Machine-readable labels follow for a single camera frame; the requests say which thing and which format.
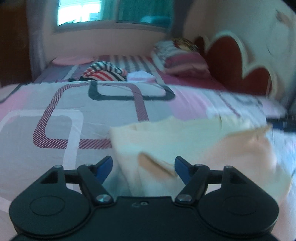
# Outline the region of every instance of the headboard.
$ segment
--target headboard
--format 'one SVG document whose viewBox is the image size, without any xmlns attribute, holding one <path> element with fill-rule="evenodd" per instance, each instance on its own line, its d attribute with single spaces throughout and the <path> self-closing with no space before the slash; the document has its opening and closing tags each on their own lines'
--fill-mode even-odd
<svg viewBox="0 0 296 241">
<path fill-rule="evenodd" d="M 211 75 L 229 91 L 276 96 L 276 74 L 268 64 L 249 63 L 245 46 L 234 33 L 221 32 L 212 41 L 199 36 L 194 44 L 209 65 Z"/>
</svg>

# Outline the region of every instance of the green curtain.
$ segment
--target green curtain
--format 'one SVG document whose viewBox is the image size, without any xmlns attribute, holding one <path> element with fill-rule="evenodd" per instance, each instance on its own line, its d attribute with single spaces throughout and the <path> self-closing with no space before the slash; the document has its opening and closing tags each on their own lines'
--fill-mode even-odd
<svg viewBox="0 0 296 241">
<path fill-rule="evenodd" d="M 101 20 L 114 20 L 114 4 L 116 0 L 102 0 Z"/>
<path fill-rule="evenodd" d="M 139 22 L 144 16 L 172 15 L 173 0 L 120 0 L 118 20 Z"/>
</svg>

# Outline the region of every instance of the wall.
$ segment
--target wall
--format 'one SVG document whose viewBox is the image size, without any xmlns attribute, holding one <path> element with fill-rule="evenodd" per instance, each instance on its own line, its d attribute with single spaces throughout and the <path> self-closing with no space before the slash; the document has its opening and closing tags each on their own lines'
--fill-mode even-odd
<svg viewBox="0 0 296 241">
<path fill-rule="evenodd" d="M 188 15 L 184 33 L 193 38 L 199 32 L 207 0 L 195 0 Z M 149 55 L 153 45 L 165 33 L 136 29 L 92 29 L 54 33 L 55 1 L 48 1 L 43 26 L 47 63 L 57 56 L 88 55 Z"/>
<path fill-rule="evenodd" d="M 222 30 L 234 32 L 247 46 L 250 61 L 266 61 L 277 72 L 282 96 L 293 81 L 296 45 L 295 31 L 276 21 L 276 10 L 286 14 L 295 28 L 295 13 L 282 0 L 209 0 L 203 32 L 210 37 Z"/>
</svg>

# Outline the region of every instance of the striped cloth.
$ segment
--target striped cloth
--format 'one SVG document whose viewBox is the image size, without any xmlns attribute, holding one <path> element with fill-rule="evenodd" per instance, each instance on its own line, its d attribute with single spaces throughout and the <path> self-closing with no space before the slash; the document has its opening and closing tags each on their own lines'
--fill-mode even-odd
<svg viewBox="0 0 296 241">
<path fill-rule="evenodd" d="M 122 77 L 126 77 L 127 76 L 127 71 L 117 67 L 116 65 L 108 62 L 108 61 L 99 61 L 96 62 L 95 64 L 91 65 L 82 75 L 82 78 L 88 78 L 90 76 L 92 76 L 92 74 L 94 74 L 95 72 L 98 71 L 108 71 L 108 73 L 110 72 L 114 72 L 118 75 L 121 75 Z"/>
<path fill-rule="evenodd" d="M 161 78 L 161 76 L 158 73 L 157 67 L 154 65 L 152 59 L 150 57 L 145 56 L 122 56 L 122 55 L 101 55 L 98 57 L 96 61 L 106 61 L 110 62 L 112 65 L 117 66 L 121 69 L 126 70 L 127 73 L 136 72 L 139 70 L 143 70 L 149 74 L 152 74 L 155 76 L 156 81 L 160 85 L 164 85 L 164 81 Z M 85 65 L 79 65 L 76 67 L 75 72 L 70 75 L 69 81 L 77 81 L 81 78 L 82 75 L 85 73 L 85 69 L 87 68 L 87 64 Z M 69 70 L 66 71 L 66 73 L 62 73 L 61 70 L 58 72 L 55 71 L 55 73 L 59 74 L 61 73 L 60 78 L 64 78 L 64 76 L 69 72 Z M 49 80 L 42 80 L 40 82 L 51 82 L 52 79 L 57 79 L 57 77 L 50 77 Z"/>
<path fill-rule="evenodd" d="M 93 74 L 89 75 L 87 78 L 90 78 L 96 81 L 126 81 L 126 77 L 123 77 L 120 74 L 117 74 L 109 70 L 96 71 Z"/>
</svg>

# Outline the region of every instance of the wooden door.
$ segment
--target wooden door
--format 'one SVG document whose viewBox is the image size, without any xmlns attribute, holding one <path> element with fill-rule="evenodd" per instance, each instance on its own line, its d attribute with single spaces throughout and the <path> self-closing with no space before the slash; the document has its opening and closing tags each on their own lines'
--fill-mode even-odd
<svg viewBox="0 0 296 241">
<path fill-rule="evenodd" d="M 31 81 L 26 2 L 0 5 L 0 83 Z"/>
</svg>

